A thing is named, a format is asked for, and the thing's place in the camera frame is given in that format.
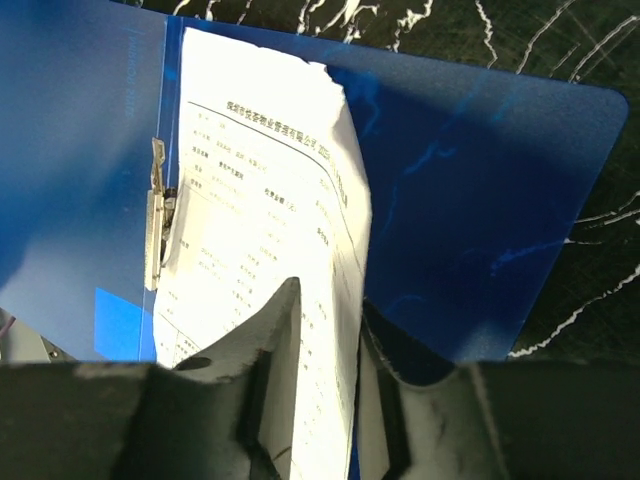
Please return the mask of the metal folder clip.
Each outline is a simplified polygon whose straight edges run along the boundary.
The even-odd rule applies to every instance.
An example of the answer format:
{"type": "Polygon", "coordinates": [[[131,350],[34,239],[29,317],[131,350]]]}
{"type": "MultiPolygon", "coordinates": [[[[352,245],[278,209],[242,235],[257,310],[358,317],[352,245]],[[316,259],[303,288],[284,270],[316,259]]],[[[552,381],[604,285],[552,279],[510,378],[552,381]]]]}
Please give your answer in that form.
{"type": "Polygon", "coordinates": [[[151,145],[152,164],[145,225],[144,287],[148,291],[156,291],[175,212],[177,189],[165,185],[163,176],[163,165],[166,160],[165,143],[153,137],[151,145]]]}

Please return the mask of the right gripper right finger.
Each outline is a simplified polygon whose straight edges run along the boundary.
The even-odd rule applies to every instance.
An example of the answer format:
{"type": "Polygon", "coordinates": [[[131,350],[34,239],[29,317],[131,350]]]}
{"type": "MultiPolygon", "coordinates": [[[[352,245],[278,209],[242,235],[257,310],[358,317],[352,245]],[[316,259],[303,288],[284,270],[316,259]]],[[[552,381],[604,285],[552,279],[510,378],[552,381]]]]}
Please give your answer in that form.
{"type": "Polygon", "coordinates": [[[639,370],[611,362],[452,363],[362,312],[364,479],[635,479],[639,370]]]}

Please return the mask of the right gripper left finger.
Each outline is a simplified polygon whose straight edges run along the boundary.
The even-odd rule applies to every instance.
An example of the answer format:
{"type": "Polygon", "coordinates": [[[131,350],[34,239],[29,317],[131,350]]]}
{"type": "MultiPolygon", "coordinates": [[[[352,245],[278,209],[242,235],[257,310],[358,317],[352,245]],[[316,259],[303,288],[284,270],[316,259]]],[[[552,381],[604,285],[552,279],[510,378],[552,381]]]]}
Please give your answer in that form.
{"type": "Polygon", "coordinates": [[[301,288],[167,369],[58,362],[1,369],[5,479],[287,479],[301,288]]]}

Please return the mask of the white paper files stack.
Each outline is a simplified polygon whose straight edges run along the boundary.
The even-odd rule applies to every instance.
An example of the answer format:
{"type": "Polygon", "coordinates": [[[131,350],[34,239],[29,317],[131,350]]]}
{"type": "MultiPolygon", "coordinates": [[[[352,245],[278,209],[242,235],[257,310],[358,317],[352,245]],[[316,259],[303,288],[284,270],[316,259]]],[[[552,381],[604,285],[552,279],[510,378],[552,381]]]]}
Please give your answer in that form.
{"type": "Polygon", "coordinates": [[[344,479],[371,226],[343,88],[323,64],[187,28],[177,209],[153,310],[173,367],[301,285],[296,479],[344,479]]]}

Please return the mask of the blue plastic folder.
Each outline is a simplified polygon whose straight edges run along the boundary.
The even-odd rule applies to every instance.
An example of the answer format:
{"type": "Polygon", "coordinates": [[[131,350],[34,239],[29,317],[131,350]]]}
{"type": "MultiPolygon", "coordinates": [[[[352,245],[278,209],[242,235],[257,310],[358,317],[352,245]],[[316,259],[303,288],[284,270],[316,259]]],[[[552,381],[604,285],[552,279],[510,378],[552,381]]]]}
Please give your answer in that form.
{"type": "Polygon", "coordinates": [[[635,479],[639,371],[506,354],[612,90],[1,5],[5,479],[635,479]]]}

